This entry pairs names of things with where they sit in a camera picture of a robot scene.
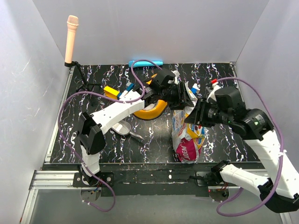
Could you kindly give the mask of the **pink white pet food bag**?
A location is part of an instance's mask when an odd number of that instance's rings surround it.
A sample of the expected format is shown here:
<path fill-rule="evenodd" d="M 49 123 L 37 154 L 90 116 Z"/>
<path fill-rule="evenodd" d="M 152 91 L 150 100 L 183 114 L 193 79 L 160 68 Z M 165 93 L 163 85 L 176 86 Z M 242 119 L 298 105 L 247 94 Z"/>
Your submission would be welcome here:
<path fill-rule="evenodd" d="M 182 110 L 172 110 L 172 144 L 181 163 L 199 162 L 201 148 L 205 140 L 204 127 L 185 123 L 185 119 L 193 108 L 193 106 L 187 106 Z"/>

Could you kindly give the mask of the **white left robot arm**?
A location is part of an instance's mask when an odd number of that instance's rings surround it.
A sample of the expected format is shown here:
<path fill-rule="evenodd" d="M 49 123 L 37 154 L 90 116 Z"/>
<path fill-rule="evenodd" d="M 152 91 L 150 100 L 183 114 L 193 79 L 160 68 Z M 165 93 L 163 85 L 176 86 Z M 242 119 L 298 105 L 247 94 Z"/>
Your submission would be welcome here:
<path fill-rule="evenodd" d="M 105 134 L 126 117 L 138 112 L 148 111 L 149 105 L 159 100 L 167 103 L 171 110 L 193 107 L 195 95 L 187 83 L 167 82 L 160 85 L 155 81 L 139 84 L 119 99 L 113 99 L 108 107 L 80 115 L 77 132 L 82 151 L 83 181 L 90 187 L 99 183 L 99 154 L 106 146 Z"/>

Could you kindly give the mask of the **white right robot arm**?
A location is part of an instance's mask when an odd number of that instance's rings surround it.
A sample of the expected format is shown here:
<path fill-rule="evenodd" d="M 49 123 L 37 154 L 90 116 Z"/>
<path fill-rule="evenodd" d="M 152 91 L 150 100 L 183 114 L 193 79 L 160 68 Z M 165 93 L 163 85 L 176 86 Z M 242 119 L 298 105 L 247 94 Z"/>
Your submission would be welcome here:
<path fill-rule="evenodd" d="M 231 162 L 221 161 L 211 168 L 211 179 L 216 185 L 232 183 L 257 195 L 261 203 L 239 216 L 253 212 L 265 205 L 275 213 L 293 212 L 299 209 L 299 174 L 283 152 L 283 138 L 277 136 L 277 128 L 263 111 L 246 109 L 241 97 L 216 97 L 199 99 L 185 119 L 186 123 L 213 127 L 225 124 L 240 135 L 258 156 L 268 176 L 244 171 Z"/>

